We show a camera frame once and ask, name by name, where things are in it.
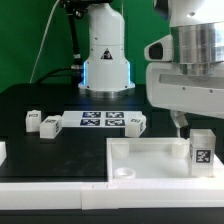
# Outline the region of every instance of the white platform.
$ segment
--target white platform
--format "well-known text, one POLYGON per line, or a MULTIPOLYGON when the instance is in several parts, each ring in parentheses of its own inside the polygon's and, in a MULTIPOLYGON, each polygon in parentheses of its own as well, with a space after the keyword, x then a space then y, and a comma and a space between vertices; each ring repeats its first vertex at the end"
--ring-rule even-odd
POLYGON ((189 177, 187 159, 172 157, 176 140, 108 139, 108 182, 0 184, 0 209, 223 207, 223 164, 215 157, 212 178, 189 177), (129 153, 113 158, 114 144, 122 141, 128 141, 129 153), (114 178, 122 167, 135 170, 136 177, 114 178))

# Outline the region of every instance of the white block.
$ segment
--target white block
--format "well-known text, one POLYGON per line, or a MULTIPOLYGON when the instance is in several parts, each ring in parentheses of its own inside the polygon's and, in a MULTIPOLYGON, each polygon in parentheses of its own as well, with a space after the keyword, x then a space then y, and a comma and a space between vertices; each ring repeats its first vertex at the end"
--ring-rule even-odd
POLYGON ((40 138, 54 139, 61 129, 61 116, 49 116, 40 124, 40 138))
POLYGON ((213 176, 216 136, 208 129, 192 129, 190 132, 190 175, 213 176))
POLYGON ((0 142, 0 166, 6 159, 6 147, 5 142, 0 142))
POLYGON ((39 132, 41 123, 41 111, 28 111, 26 115, 26 132, 39 132))
POLYGON ((186 159, 189 156, 189 140, 178 139, 172 144, 172 155, 177 159, 186 159))
POLYGON ((111 154, 113 158, 125 159, 129 156, 129 142, 124 139, 116 139, 111 146, 111 154))
POLYGON ((129 119, 125 125, 125 136, 138 138, 146 129, 146 117, 144 115, 129 119))

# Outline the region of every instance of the circular hole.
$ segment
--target circular hole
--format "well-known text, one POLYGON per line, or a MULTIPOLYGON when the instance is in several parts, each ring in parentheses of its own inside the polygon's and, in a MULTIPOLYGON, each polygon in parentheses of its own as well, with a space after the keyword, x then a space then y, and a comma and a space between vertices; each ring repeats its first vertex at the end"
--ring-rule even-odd
POLYGON ((114 177, 115 178, 135 178, 136 173, 133 169, 131 168, 118 168, 114 171, 114 177))

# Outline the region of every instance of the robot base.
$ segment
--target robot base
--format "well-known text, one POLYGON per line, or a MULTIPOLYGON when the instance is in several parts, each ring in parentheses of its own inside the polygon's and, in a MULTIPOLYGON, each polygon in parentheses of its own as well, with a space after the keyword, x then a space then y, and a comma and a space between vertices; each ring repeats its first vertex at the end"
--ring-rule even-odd
POLYGON ((122 96, 130 96, 135 93, 135 85, 131 84, 130 87, 127 87, 124 90, 120 91, 97 91, 88 89, 88 87, 79 84, 79 93, 85 94, 87 96, 96 97, 96 98, 117 98, 122 96))

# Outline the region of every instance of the silver cylinder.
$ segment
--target silver cylinder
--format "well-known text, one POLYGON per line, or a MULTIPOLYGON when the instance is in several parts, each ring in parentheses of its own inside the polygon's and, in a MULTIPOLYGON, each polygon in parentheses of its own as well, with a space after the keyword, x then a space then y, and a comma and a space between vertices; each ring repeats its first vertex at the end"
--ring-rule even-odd
POLYGON ((224 23, 172 27, 174 62, 183 74, 210 75, 224 61, 224 23))

